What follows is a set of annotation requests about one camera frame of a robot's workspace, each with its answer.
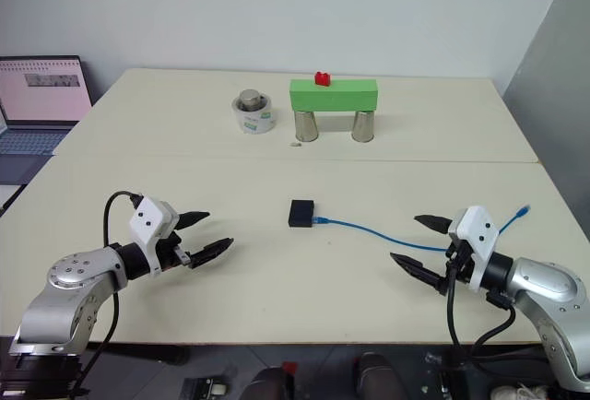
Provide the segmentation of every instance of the laptop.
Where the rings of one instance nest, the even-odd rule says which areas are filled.
[[[0,184],[26,184],[90,110],[78,56],[0,57]]]

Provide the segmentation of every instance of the red block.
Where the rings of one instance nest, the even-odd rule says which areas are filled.
[[[324,87],[330,86],[330,74],[329,73],[315,73],[315,85],[322,85]]]

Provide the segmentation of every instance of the black wire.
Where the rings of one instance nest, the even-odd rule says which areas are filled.
[[[453,340],[453,346],[455,350],[461,355],[463,354],[463,348],[461,347],[461,343],[459,342],[459,338],[457,337],[457,332],[454,329],[454,316],[453,316],[453,305],[454,305],[454,284],[457,280],[457,270],[455,268],[451,268],[449,271],[449,288],[447,289],[447,298],[446,298],[446,322],[449,327],[449,333],[451,334],[451,339]]]
[[[128,195],[129,197],[133,196],[133,194],[128,191],[117,191],[109,197],[107,203],[104,205],[104,214],[102,216],[102,246],[104,247],[109,246],[109,211],[111,211],[111,205],[114,199],[120,195]]]
[[[107,202],[104,206],[104,214],[102,216],[102,243],[103,243],[104,247],[109,246],[109,213],[111,211],[111,205],[112,205],[112,202],[114,201],[114,199],[116,199],[120,195],[128,195],[129,197],[133,196],[133,194],[129,193],[128,191],[117,191],[111,197],[109,197],[109,199],[107,200]],[[102,343],[99,345],[97,350],[94,351],[94,354],[92,355],[92,358],[90,359],[90,361],[87,363],[86,368],[84,368],[84,370],[80,373],[80,376],[77,378],[76,383],[74,384],[74,387],[72,388],[72,391],[70,392],[70,398],[72,400],[74,400],[76,398],[76,392],[80,389],[80,387],[82,386],[82,383],[84,382],[86,377],[89,375],[90,370],[92,370],[92,367],[94,366],[96,361],[99,359],[100,354],[102,354],[102,351],[104,351],[104,349],[107,347],[107,345],[111,341],[112,335],[114,334],[114,330],[117,328],[118,322],[119,322],[119,294],[115,292],[114,294],[112,294],[111,328],[109,329],[109,332],[104,337],[104,340],[102,340]]]
[[[453,307],[454,307],[454,284],[456,282],[456,276],[457,276],[456,269],[451,268],[451,270],[449,271],[449,288],[447,289],[446,318],[447,318],[447,325],[449,327],[449,333],[451,334],[451,339],[453,340],[454,348],[460,353],[460,355],[465,355],[464,350],[461,347],[461,342],[459,342],[459,338],[457,337],[457,333],[454,329]],[[484,360],[486,360],[487,362],[492,362],[492,361],[500,361],[500,360],[523,359],[523,357],[526,357],[526,359],[531,359],[528,356],[522,356],[522,357],[518,357],[518,358],[516,356],[506,356],[506,357],[502,357],[501,359],[498,359],[499,356],[487,356],[485,359],[473,358],[473,354],[474,354],[475,350],[477,350],[486,341],[490,340],[495,335],[497,335],[497,334],[501,333],[502,331],[506,330],[507,328],[509,328],[514,323],[515,318],[516,318],[516,311],[514,310],[514,307],[511,306],[510,307],[510,316],[509,316],[508,320],[506,320],[504,323],[500,324],[499,326],[496,326],[495,328],[490,329],[487,333],[485,333],[478,340],[476,340],[476,343],[471,348],[469,354],[467,355],[467,358],[469,359],[469,361],[471,361],[471,363],[473,364],[473,366],[477,370],[483,372],[484,374],[486,374],[490,377],[501,378],[504,380],[514,380],[514,381],[518,381],[518,382],[545,384],[547,382],[545,380],[536,379],[533,377],[515,377],[512,375],[501,374],[498,372],[490,371],[489,369],[484,368],[481,365],[481,363],[483,363]]]
[[[514,306],[511,306],[508,309],[510,310],[510,315],[508,316],[508,319],[504,323],[496,326],[495,328],[490,329],[487,333],[485,333],[478,340],[476,340],[476,343],[473,344],[473,346],[471,347],[471,350],[469,351],[471,358],[477,358],[477,357],[475,357],[476,351],[484,343],[486,343],[492,337],[494,337],[495,335],[498,335],[499,333],[501,333],[502,331],[505,331],[506,329],[508,329],[510,326],[513,325],[514,320],[516,320],[516,310],[514,309]]]
[[[506,352],[503,354],[494,354],[493,356],[476,356],[474,357],[477,361],[481,363],[490,363],[492,361],[509,361],[509,360],[531,360],[531,361],[540,361],[543,363],[549,363],[549,360],[546,357],[541,356],[527,356],[526,354],[514,354],[510,352]]]

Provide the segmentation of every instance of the silver cylinder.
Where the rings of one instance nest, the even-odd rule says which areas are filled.
[[[264,98],[255,89],[245,89],[238,98],[238,108],[244,112],[257,112],[265,107]]]
[[[352,138],[357,142],[369,142],[374,137],[375,112],[356,112],[352,125]]]
[[[317,124],[313,112],[295,112],[295,137],[301,142],[317,139]]]

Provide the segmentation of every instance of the robotic arm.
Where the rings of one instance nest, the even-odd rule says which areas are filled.
[[[495,253],[498,230],[482,206],[471,206],[453,220],[434,216],[416,220],[450,235],[445,276],[404,255],[392,253],[394,260],[443,295],[456,276],[475,292],[487,289],[487,300],[495,306],[517,307],[537,329],[560,387],[590,394],[590,306],[582,280],[553,263]]]
[[[175,229],[184,229],[209,216],[205,212],[179,215],[166,202],[132,194],[136,212],[130,229],[134,242],[111,244],[57,261],[47,273],[43,291],[26,309],[4,362],[0,398],[61,398],[79,375],[78,356],[86,349],[104,301],[129,280],[157,276],[177,265],[196,268],[230,247],[222,239],[189,254],[180,247]]]

